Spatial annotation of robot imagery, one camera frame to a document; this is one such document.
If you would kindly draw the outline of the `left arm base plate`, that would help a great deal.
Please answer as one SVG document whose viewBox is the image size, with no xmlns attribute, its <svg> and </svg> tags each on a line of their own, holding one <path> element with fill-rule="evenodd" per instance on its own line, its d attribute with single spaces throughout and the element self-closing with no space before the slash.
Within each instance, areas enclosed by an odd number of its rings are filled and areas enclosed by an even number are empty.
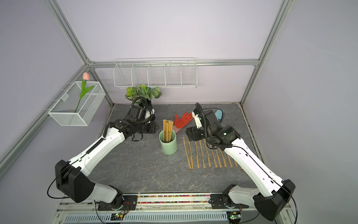
<svg viewBox="0 0 358 224">
<path fill-rule="evenodd" d="M 138 202 L 137 195 L 123 195 L 121 205 L 113 205 L 111 203 L 99 202 L 98 211 L 134 211 Z"/>
</svg>

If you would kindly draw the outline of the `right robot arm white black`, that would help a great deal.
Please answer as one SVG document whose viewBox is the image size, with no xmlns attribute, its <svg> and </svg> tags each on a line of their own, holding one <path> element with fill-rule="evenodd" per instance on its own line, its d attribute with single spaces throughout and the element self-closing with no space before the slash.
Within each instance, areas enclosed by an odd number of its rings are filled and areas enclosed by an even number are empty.
<svg viewBox="0 0 358 224">
<path fill-rule="evenodd" d="M 255 189 L 230 185 L 222 193 L 223 204 L 228 208 L 239 204 L 254 207 L 264 218 L 273 221 L 290 201 L 295 184 L 274 174 L 231 126 L 218 129 L 206 142 L 234 159 L 256 185 Z"/>
</svg>

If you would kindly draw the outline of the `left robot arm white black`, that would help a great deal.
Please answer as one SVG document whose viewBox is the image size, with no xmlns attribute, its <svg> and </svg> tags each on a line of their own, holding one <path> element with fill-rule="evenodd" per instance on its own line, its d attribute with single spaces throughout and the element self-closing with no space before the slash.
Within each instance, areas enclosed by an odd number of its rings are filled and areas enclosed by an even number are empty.
<svg viewBox="0 0 358 224">
<path fill-rule="evenodd" d="M 94 200 L 110 204 L 120 209 L 124 202 L 121 190 L 111 186 L 95 183 L 88 176 L 117 145 L 135 134 L 156 133 L 159 126 L 155 121 L 133 124 L 123 119 L 108 124 L 103 136 L 69 161 L 60 160 L 55 165 L 56 188 L 76 203 Z"/>
</svg>

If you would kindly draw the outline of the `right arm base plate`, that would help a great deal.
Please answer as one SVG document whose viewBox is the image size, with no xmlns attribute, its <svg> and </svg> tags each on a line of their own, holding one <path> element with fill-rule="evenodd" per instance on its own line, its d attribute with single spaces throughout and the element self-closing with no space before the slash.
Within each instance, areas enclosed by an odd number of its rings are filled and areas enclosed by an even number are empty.
<svg viewBox="0 0 358 224">
<path fill-rule="evenodd" d="M 228 204 L 226 200 L 223 198 L 222 193 L 214 193 L 210 195 L 210 199 L 208 203 L 211 205 L 212 209 L 247 209 L 248 205 L 245 204 Z"/>
</svg>

